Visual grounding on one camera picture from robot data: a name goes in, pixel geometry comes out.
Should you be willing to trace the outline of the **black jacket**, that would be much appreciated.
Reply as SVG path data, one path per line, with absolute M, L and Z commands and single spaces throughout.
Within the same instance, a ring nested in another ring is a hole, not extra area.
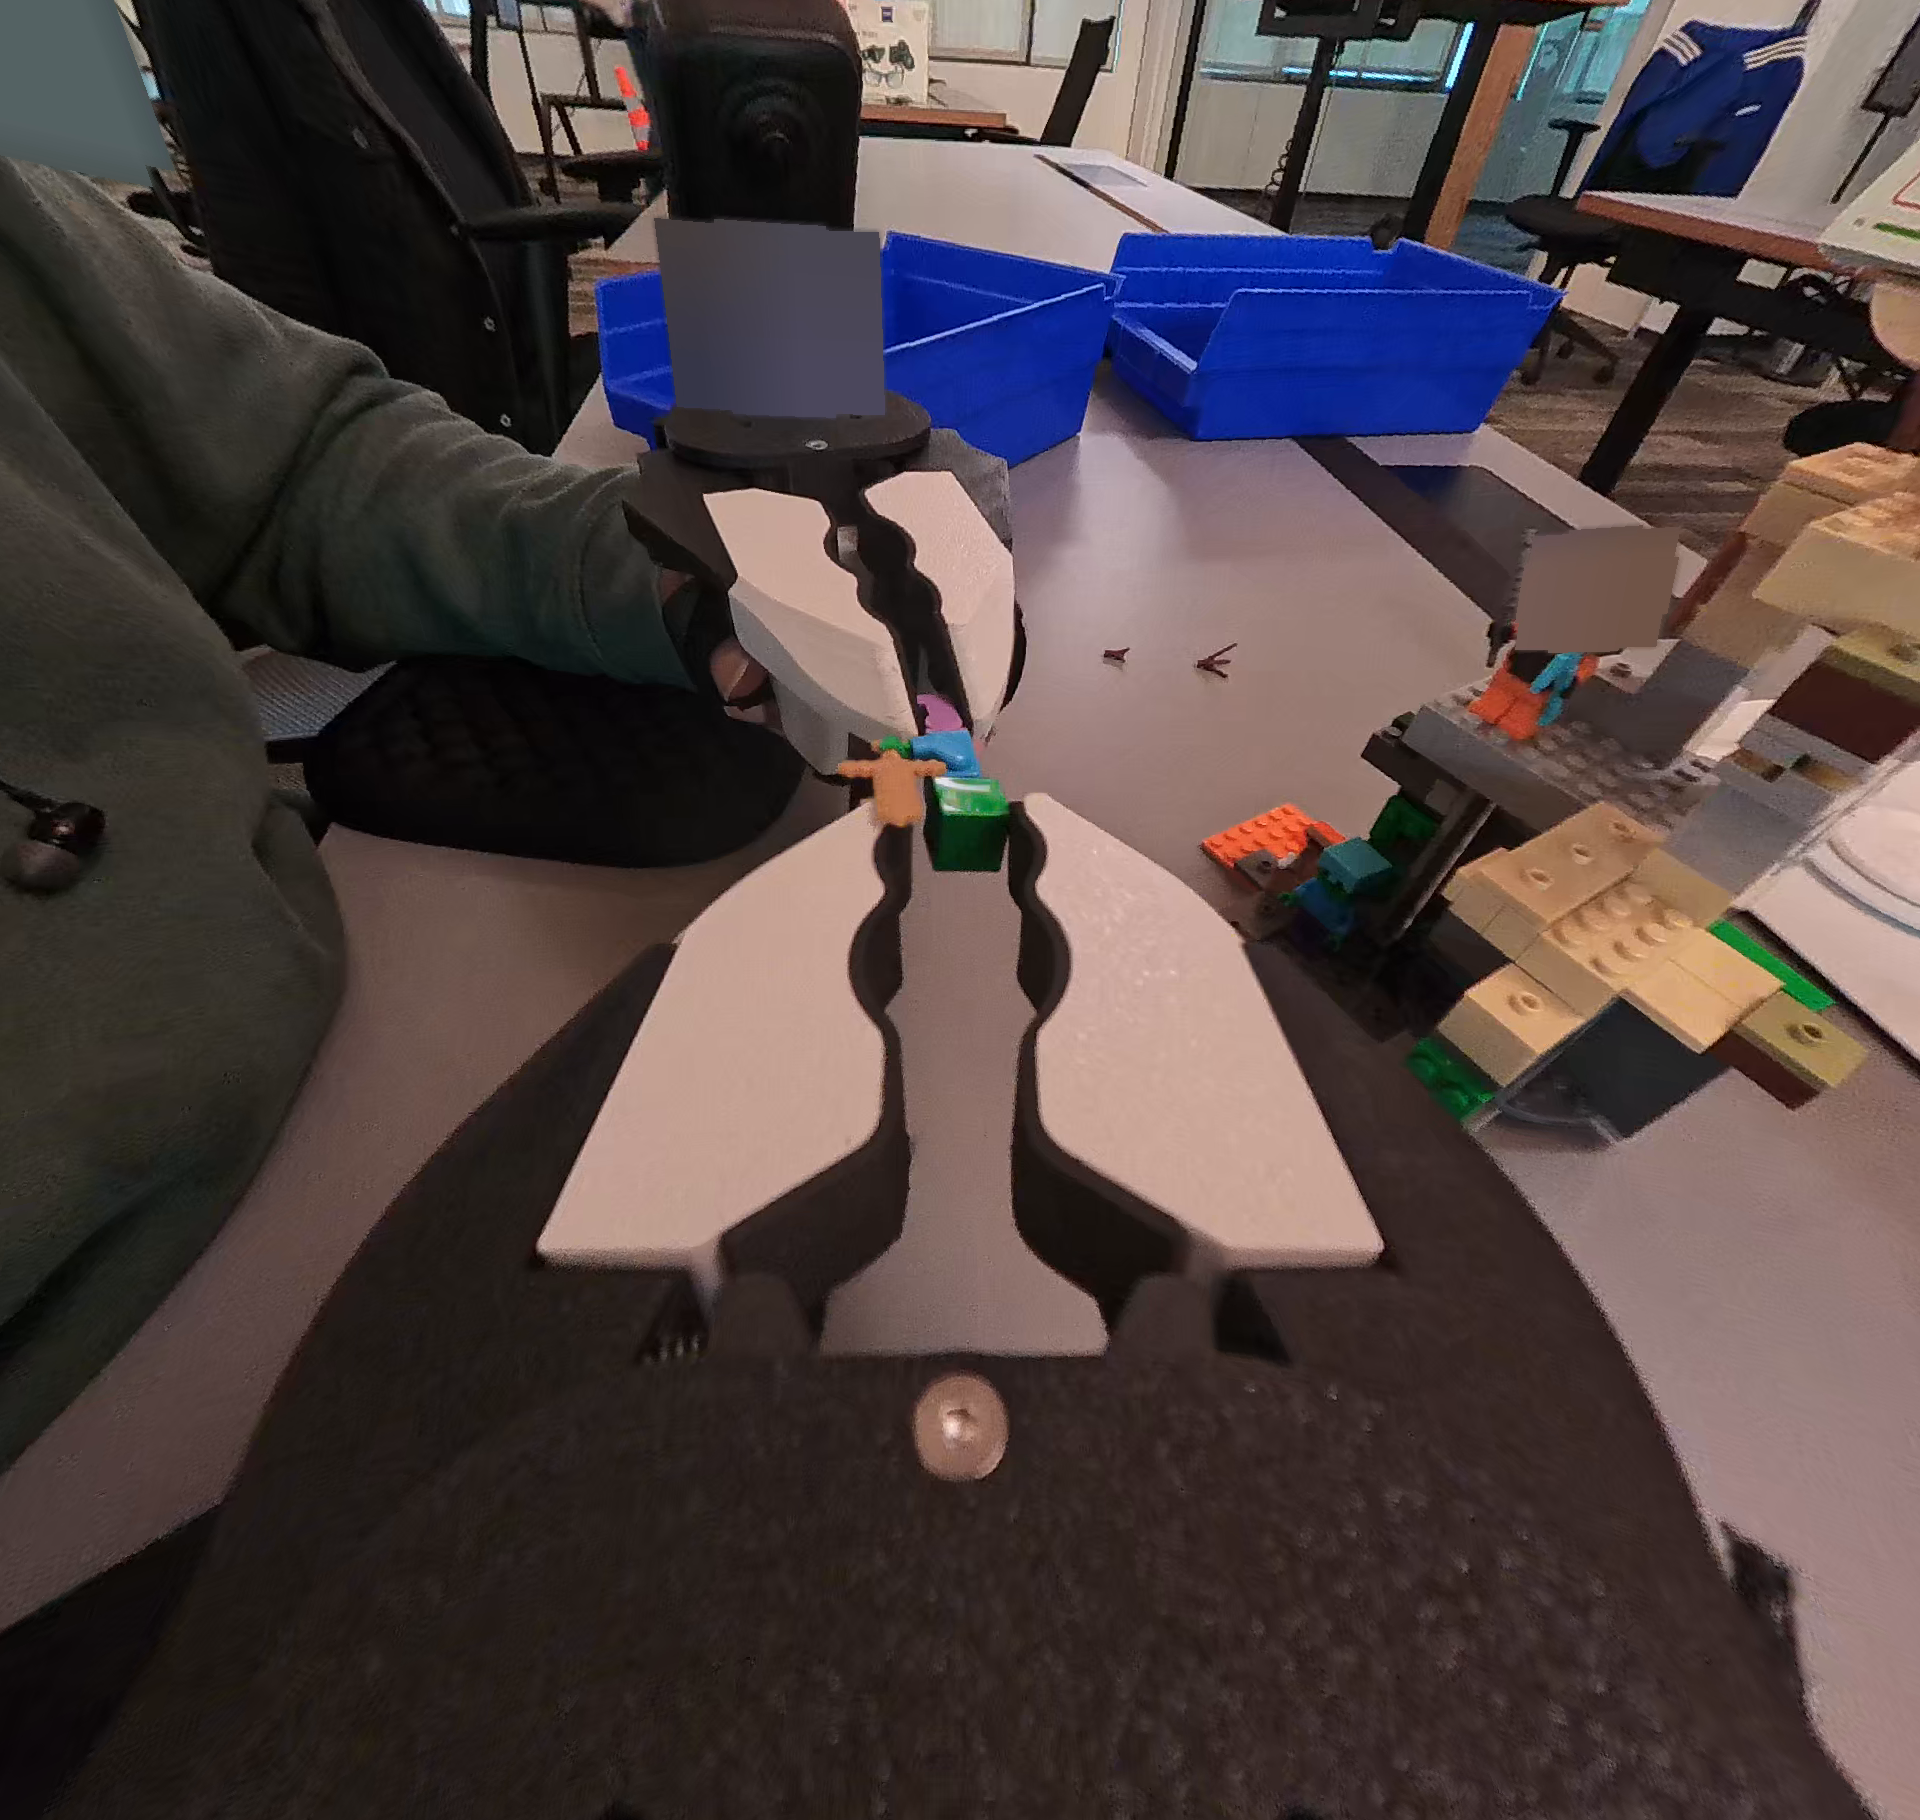
M 143 6 L 219 276 L 549 451 L 535 293 L 467 228 L 535 192 L 423 0 Z

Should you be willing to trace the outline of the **green-headed toy zombie figure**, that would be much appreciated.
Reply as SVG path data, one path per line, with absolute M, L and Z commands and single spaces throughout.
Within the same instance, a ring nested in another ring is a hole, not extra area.
M 925 767 L 925 846 L 940 872 L 1000 872 L 1013 807 L 981 764 L 974 731 L 941 694 L 916 695 L 923 729 L 903 754 Z

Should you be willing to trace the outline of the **black office chair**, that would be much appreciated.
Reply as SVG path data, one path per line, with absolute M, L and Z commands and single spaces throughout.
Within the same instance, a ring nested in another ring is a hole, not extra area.
M 623 104 L 543 95 L 521 9 L 511 11 L 507 26 L 516 31 L 522 71 L 535 99 L 548 199 L 537 199 L 511 165 L 506 170 L 506 186 L 513 201 L 480 209 L 477 201 L 461 199 L 450 230 L 480 254 L 501 289 L 501 330 L 513 335 L 521 357 L 528 361 L 527 376 L 540 397 L 528 426 L 548 453 L 585 398 L 590 370 L 598 370 L 598 361 L 585 355 L 585 340 L 570 330 L 570 259 L 590 248 L 612 248 L 614 237 L 637 220 L 637 195 L 662 190 L 665 162 L 657 149 L 637 153 L 633 145 L 560 157 L 553 150 L 553 125 L 575 139 L 575 108 L 623 110 Z
M 1612 124 L 1599 146 L 1596 164 L 1590 170 L 1590 185 L 1593 190 L 1640 190 L 1640 181 L 1645 173 L 1644 162 L 1637 157 L 1637 127 L 1642 124 L 1644 114 L 1625 114 Z M 1580 266 L 1612 261 L 1614 254 L 1619 252 L 1619 228 L 1580 209 L 1578 198 L 1568 190 L 1575 155 L 1587 137 L 1597 133 L 1597 124 L 1563 116 L 1560 119 L 1551 119 L 1550 129 L 1563 137 L 1560 153 L 1561 157 L 1557 162 L 1551 189 L 1544 195 L 1524 195 L 1507 204 L 1504 217 L 1510 227 L 1518 228 L 1546 252 L 1547 264 L 1540 272 L 1540 281 L 1553 285 L 1560 291 L 1566 291 L 1571 287 L 1571 276 Z M 1531 346 L 1531 370 L 1524 373 L 1528 384 L 1535 384 L 1540 376 L 1540 369 L 1547 366 L 1550 340 L 1553 334 L 1560 334 L 1563 342 L 1557 348 L 1561 358 L 1573 353 L 1573 346 L 1580 346 L 1602 357 L 1603 369 L 1597 373 L 1597 377 L 1605 379 L 1614 376 L 1617 358 L 1611 353 L 1602 353 L 1599 340 L 1587 326 L 1563 320 L 1557 326 L 1546 324 Z

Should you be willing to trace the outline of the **black mesh chair seat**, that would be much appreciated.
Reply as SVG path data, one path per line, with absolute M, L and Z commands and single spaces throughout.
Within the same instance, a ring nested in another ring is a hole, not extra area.
M 696 865 L 768 833 L 806 774 L 778 733 L 680 688 L 461 656 L 345 670 L 263 650 L 241 670 L 314 815 L 399 843 Z

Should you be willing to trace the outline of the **wooden standing desk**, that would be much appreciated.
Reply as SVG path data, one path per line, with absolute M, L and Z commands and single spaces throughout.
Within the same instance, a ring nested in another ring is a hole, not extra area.
M 1400 237 L 1449 248 L 1476 192 L 1486 155 L 1500 135 L 1504 108 L 1513 95 L 1515 70 L 1502 68 L 1489 114 L 1484 80 L 1505 42 L 1507 29 L 1536 34 L 1550 23 L 1590 17 L 1625 6 L 1628 0 L 1252 0 L 1260 6 L 1265 38 L 1312 38 L 1315 56 L 1303 104 L 1287 141 L 1279 179 L 1269 189 L 1267 222 L 1291 230 L 1308 172 L 1312 137 L 1320 124 L 1332 71 L 1340 49 L 1371 40 L 1405 42 L 1423 23 L 1465 27 L 1467 44 L 1421 172 L 1406 201 Z

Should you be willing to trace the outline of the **wooden desk with black legs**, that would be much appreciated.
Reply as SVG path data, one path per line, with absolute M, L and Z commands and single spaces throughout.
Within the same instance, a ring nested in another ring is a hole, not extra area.
M 1715 323 L 1759 330 L 1844 361 L 1888 365 L 1863 302 L 1816 303 L 1786 283 L 1764 287 L 1743 276 L 1753 261 L 1786 274 L 1859 276 L 1857 266 L 1838 266 L 1821 248 L 1840 204 L 1583 192 L 1577 205 L 1621 230 L 1611 281 L 1676 308 L 1583 466 L 1583 487 L 1617 493 Z

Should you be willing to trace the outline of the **black earbud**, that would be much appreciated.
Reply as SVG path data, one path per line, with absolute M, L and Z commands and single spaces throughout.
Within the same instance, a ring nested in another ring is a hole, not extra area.
M 2 796 L 30 815 L 25 830 L 4 852 L 4 882 L 27 896 L 72 889 L 105 843 L 108 815 L 88 801 L 55 798 L 12 779 L 2 779 Z

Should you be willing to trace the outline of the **teal-headed toy figure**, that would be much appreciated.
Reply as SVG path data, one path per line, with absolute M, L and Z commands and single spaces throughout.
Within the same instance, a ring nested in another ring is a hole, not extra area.
M 1405 863 L 1366 838 L 1325 846 L 1291 889 L 1289 935 L 1311 952 L 1340 952 L 1378 938 L 1382 915 L 1405 882 Z

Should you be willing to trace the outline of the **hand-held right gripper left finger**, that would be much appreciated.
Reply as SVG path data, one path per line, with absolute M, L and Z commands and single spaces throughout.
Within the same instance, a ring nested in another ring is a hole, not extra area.
M 862 802 L 711 902 L 540 1235 L 556 1267 L 860 1272 L 908 1195 L 899 910 L 912 838 Z

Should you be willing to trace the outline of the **blue plastic bin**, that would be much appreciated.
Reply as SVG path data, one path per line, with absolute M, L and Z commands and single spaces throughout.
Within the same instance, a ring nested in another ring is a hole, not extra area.
M 1122 278 L 909 232 L 880 249 L 885 379 L 933 424 L 1023 464 L 1080 435 Z M 650 446 L 676 402 L 659 270 L 596 287 L 605 394 Z
M 1415 242 L 1130 235 L 1115 376 L 1194 441 L 1476 432 L 1553 287 Z

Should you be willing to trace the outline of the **toy brick building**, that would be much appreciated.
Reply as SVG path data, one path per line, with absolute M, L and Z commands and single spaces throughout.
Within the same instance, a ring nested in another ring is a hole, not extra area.
M 1405 863 L 1378 938 L 1329 954 L 1376 1031 L 1470 1124 L 1557 1090 L 1626 1138 L 1734 1071 L 1786 1108 L 1847 1083 L 1861 1043 L 1749 889 L 1917 765 L 1917 453 L 1792 459 L 1712 559 L 1640 523 L 1577 529 L 1478 466 L 1315 455 L 1489 620 L 1489 668 L 1366 745 L 1396 784 L 1338 833 L 1282 802 L 1202 841 L 1289 935 L 1316 856 L 1366 838 Z M 1467 715 L 1502 655 L 1597 655 L 1557 721 L 1513 742 Z

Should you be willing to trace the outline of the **white book stand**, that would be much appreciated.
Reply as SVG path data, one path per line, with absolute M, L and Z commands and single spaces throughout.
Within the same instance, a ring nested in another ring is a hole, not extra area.
M 1749 889 L 1743 910 L 1819 975 L 1857 954 L 1919 941 L 1919 767 L 1847 807 L 1799 856 Z

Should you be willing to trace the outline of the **orange toy minifigure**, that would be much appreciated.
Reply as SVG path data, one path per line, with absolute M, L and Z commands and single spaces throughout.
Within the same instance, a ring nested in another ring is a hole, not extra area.
M 1533 678 L 1544 668 L 1550 651 L 1510 645 L 1494 664 L 1486 688 L 1467 704 L 1467 715 L 1500 729 L 1513 742 L 1528 742 L 1560 720 L 1544 720 L 1544 699 L 1531 691 Z

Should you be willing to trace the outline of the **blue jacket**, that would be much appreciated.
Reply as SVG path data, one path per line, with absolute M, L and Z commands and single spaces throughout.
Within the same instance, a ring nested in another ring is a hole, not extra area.
M 1637 71 L 1578 190 L 1740 195 L 1805 77 L 1805 56 L 1805 18 L 1680 23 Z

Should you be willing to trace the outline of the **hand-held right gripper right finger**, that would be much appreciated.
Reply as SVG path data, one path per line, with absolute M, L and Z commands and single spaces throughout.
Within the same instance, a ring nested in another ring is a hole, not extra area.
M 1223 915 L 1048 795 L 1016 807 L 1013 896 L 1032 1250 L 1059 1272 L 1373 1265 L 1376 1219 Z

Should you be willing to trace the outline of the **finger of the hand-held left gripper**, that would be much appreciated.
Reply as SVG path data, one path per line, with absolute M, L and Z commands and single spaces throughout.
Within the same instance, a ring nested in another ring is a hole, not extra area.
M 708 493 L 705 507 L 737 575 L 733 633 L 768 673 L 804 760 L 831 774 L 854 740 L 915 738 L 897 642 L 833 551 L 828 510 L 770 489 Z
M 946 469 L 862 490 L 862 600 L 893 633 L 909 699 L 989 736 L 1023 673 L 1011 548 Z

